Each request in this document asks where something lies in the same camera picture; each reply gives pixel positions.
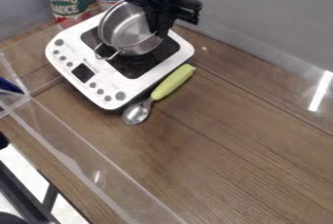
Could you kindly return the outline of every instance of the metal pot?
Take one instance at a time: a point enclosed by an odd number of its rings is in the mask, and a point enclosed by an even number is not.
[[[102,18],[99,37],[103,43],[94,51],[97,57],[106,60],[113,59],[117,55],[145,55],[164,42],[164,38],[157,35],[157,32],[151,33],[150,31],[143,8],[125,1],[117,3]],[[117,49],[113,56],[101,57],[98,55],[103,45]]]

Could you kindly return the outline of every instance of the white wall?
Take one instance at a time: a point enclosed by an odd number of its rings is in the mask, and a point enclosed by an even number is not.
[[[273,62],[300,57],[333,70],[333,0],[202,0],[200,28]],[[0,40],[51,17],[47,0],[0,0]]]

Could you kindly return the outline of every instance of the spoon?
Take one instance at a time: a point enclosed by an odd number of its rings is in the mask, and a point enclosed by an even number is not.
[[[184,64],[154,89],[150,98],[125,109],[122,120],[127,125],[135,126],[149,118],[153,102],[162,100],[170,95],[185,84],[188,79],[193,76],[194,71],[196,67]]]

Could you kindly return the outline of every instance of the pot handle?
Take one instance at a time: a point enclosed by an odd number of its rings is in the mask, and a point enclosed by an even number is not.
[[[94,49],[95,57],[97,57],[98,59],[102,59],[102,60],[111,60],[114,57],[118,56],[118,54],[121,53],[122,49],[119,49],[119,50],[113,54],[113,56],[110,56],[110,57],[103,57],[103,56],[99,55],[99,49],[103,47],[103,45],[105,45],[105,43],[101,43],[101,44],[98,45],[98,47]]]

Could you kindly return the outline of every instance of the black burner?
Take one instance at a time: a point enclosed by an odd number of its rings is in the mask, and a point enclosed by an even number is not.
[[[83,33],[81,39],[91,49],[95,49],[102,43],[98,34],[98,27]],[[180,44],[170,37],[166,37],[162,44],[146,55],[117,56],[113,60],[107,61],[107,63],[126,78],[138,79],[159,63],[173,56],[180,49]],[[114,48],[103,46],[99,55],[111,56],[115,52]]]

